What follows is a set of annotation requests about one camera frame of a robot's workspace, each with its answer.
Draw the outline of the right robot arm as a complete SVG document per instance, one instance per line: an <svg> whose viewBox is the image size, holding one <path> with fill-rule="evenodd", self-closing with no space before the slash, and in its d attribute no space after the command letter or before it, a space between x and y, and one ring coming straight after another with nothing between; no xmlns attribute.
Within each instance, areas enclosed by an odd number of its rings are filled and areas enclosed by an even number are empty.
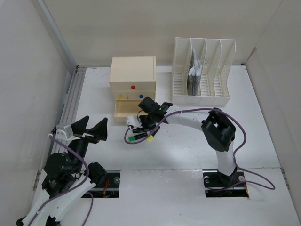
<svg viewBox="0 0 301 226"><path fill-rule="evenodd" d="M227 186L235 180L237 168L233 159L233 142L236 128L220 109L213 108L205 116L200 110L183 109L168 102L159 105L150 97L146 97L138 106L146 113L141 119L143 127L152 127L161 122L203 132L209 146L216 151L219 182Z"/></svg>

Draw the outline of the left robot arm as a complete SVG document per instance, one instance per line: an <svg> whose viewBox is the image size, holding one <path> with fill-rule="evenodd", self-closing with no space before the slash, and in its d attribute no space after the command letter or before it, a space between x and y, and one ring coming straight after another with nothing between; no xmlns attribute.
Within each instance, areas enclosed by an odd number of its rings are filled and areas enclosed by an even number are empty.
<svg viewBox="0 0 301 226"><path fill-rule="evenodd" d="M106 141L108 119L87 129L89 116L72 124L56 125L48 137L65 149L51 154L43 172L41 192L30 212L16 221L18 226L58 226L70 207L90 189L102 186L106 170L97 162L84 160L89 144Z"/></svg>

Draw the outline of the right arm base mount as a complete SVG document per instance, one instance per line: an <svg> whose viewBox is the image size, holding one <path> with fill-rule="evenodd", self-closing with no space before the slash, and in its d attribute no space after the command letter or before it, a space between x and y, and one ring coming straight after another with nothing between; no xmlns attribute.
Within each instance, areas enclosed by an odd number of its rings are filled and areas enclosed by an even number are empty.
<svg viewBox="0 0 301 226"><path fill-rule="evenodd" d="M248 189L243 171L235 170L230 176L217 169L203 170L203 183L206 198L243 197L248 198Z"/></svg>

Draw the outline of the drawer with blue knob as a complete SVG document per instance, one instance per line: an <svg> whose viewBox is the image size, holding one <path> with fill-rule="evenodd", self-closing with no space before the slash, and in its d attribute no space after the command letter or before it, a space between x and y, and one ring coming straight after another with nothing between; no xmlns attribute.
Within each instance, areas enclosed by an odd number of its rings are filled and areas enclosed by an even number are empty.
<svg viewBox="0 0 301 226"><path fill-rule="evenodd" d="M127 92L128 100L143 100L145 97L150 97L152 99L156 98L155 91L129 91Z"/></svg>

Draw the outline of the drawer with yellow knob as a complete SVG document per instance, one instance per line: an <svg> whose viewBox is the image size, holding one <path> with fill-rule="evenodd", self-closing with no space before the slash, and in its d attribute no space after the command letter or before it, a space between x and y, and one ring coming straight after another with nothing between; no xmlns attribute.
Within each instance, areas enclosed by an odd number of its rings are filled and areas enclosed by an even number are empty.
<svg viewBox="0 0 301 226"><path fill-rule="evenodd" d="M116 101L127 101L128 100L126 91L113 91L113 96Z"/></svg>

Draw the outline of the purple cap black marker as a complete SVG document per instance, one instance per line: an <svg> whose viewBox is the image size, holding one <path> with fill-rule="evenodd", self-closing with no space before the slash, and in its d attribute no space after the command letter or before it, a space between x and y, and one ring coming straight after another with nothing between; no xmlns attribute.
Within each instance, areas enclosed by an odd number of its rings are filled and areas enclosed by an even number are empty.
<svg viewBox="0 0 301 226"><path fill-rule="evenodd" d="M141 133L142 130L141 130L141 128L136 128L136 129L133 129L132 132L133 133Z"/></svg>

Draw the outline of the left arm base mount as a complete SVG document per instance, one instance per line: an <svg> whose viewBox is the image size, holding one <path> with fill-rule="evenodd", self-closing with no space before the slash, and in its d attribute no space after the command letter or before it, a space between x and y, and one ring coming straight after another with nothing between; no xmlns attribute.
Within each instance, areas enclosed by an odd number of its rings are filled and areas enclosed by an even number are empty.
<svg viewBox="0 0 301 226"><path fill-rule="evenodd" d="M105 181L90 189L94 198L119 198L120 171L107 171Z"/></svg>

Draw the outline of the grey black booklet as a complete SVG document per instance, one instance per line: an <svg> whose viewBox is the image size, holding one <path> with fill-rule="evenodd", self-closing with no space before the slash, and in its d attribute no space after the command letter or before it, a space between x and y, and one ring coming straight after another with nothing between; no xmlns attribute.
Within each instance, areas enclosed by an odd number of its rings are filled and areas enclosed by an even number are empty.
<svg viewBox="0 0 301 226"><path fill-rule="evenodd" d="M190 96L196 96L199 91L202 75L202 64L195 49L192 50L188 77L187 77L187 93Z"/></svg>

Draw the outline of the green cap black marker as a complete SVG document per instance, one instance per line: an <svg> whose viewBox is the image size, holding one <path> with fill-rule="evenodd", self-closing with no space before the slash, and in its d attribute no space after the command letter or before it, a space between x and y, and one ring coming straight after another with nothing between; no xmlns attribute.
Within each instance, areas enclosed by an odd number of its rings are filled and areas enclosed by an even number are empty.
<svg viewBox="0 0 301 226"><path fill-rule="evenodd" d="M140 139L143 139L147 136L148 136L148 133L144 132L144 133L133 135L133 136L129 137L128 141L132 143L132 142L138 141Z"/></svg>

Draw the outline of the cream top drawer red knob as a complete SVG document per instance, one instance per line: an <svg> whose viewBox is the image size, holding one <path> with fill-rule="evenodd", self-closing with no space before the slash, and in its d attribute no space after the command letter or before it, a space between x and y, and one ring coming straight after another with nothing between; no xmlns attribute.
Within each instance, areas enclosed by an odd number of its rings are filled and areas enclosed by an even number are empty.
<svg viewBox="0 0 301 226"><path fill-rule="evenodd" d="M156 82L111 82L113 91L155 91Z"/></svg>

